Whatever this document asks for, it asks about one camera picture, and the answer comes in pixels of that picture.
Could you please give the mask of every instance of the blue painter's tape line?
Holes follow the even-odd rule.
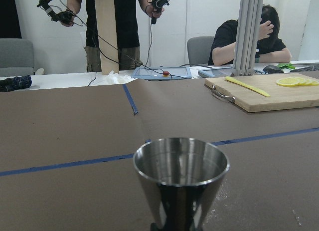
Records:
[[[288,136],[288,135],[304,134],[304,133],[310,133],[310,132],[316,132],[316,131],[319,131],[319,127],[305,129],[305,130],[297,130],[297,131],[291,131],[291,132],[270,134],[270,135],[253,136],[253,137],[247,137],[247,138],[241,138],[241,139],[217,141],[217,142],[212,142],[211,144],[216,145],[216,146],[228,145],[228,144],[242,143],[242,142],[248,142],[248,141],[254,141],[254,140],[270,139],[270,138],[276,138],[276,137],[282,137],[282,136]]]
[[[254,140],[270,139],[270,138],[289,136],[289,135],[305,134],[305,133],[317,132],[317,131],[319,131],[319,127],[311,128],[311,129],[291,131],[291,132],[270,134],[270,135],[260,135],[260,136],[254,136],[254,137],[248,137],[248,138],[211,142],[211,144],[219,146],[219,145],[243,143],[243,142],[254,141]],[[116,160],[131,159],[132,157],[133,157],[133,154],[128,154],[128,155],[112,156],[112,157],[100,158],[100,159],[94,159],[94,160],[84,160],[84,161],[76,161],[76,162],[64,163],[64,164],[56,164],[56,165],[48,165],[48,166],[41,166],[41,167],[31,167],[31,168],[20,169],[20,170],[4,171],[4,172],[0,172],[0,177],[1,176],[8,176],[8,175],[17,175],[17,174],[45,171],[45,170],[69,168],[69,167],[81,166],[81,165],[91,165],[91,164],[97,164],[97,163],[109,162],[109,161],[116,161]]]
[[[138,111],[138,109],[137,109],[137,107],[136,107],[136,105],[134,103],[134,100],[133,100],[133,98],[132,98],[132,96],[130,94],[130,91],[129,91],[129,89],[128,89],[126,84],[123,84],[123,89],[124,89],[125,94],[126,94],[128,100],[129,100],[129,103],[130,103],[130,105],[131,105],[131,107],[133,109],[134,115],[137,115],[139,111]]]
[[[17,174],[45,171],[45,170],[69,168],[69,167],[81,166],[81,165],[92,165],[92,164],[97,164],[97,163],[102,163],[102,162],[130,159],[132,157],[133,157],[133,154],[129,154],[129,155],[112,156],[112,157],[100,158],[100,159],[94,159],[94,160],[76,161],[76,162],[70,162],[70,163],[64,163],[64,164],[31,167],[31,168],[27,168],[27,169],[0,172],[0,176],[17,175]]]

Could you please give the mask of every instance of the cardboard panel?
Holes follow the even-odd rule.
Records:
[[[144,135],[215,142],[319,127],[317,108],[248,113],[212,95],[204,83],[205,79],[130,82]]]
[[[103,39],[99,38],[100,49],[108,58],[119,62],[114,0],[95,0],[95,11],[98,33]],[[102,74],[107,75],[111,71],[119,73],[119,64],[107,59],[103,54],[100,53]]]
[[[219,146],[230,160],[204,231],[319,230],[318,132]],[[132,159],[1,177],[2,231],[148,231]]]
[[[145,142],[122,85],[0,93],[0,171],[132,154]]]

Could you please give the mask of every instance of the metal handle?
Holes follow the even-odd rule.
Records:
[[[225,100],[228,100],[228,101],[231,102],[231,103],[235,103],[236,98],[235,98],[234,96],[225,96],[225,95],[222,95],[221,93],[219,93],[219,92],[216,90],[215,85],[213,85],[212,90],[211,90],[211,93],[212,93],[212,95],[215,94],[215,95],[217,95],[218,97],[223,98],[223,99],[225,99]]]

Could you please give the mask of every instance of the yellow knife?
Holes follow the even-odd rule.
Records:
[[[253,90],[253,91],[255,91],[255,92],[257,92],[257,93],[259,93],[259,94],[261,94],[263,96],[270,97],[270,94],[268,94],[266,91],[264,91],[262,89],[259,89],[259,88],[255,87],[255,86],[248,85],[248,84],[246,84],[244,82],[241,82],[241,81],[239,81],[239,80],[237,80],[237,79],[235,79],[233,77],[226,76],[225,79],[230,81],[230,82],[233,82],[233,83],[235,83],[237,85],[241,85],[241,86],[244,86],[244,87],[246,87],[248,89],[251,89],[251,90]]]

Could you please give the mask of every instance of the khaki pants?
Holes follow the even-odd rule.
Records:
[[[102,71],[99,49],[90,46],[86,46],[84,49],[86,52],[86,71]],[[121,48],[118,50],[118,55],[120,70],[134,70],[143,64],[140,60],[140,47]]]

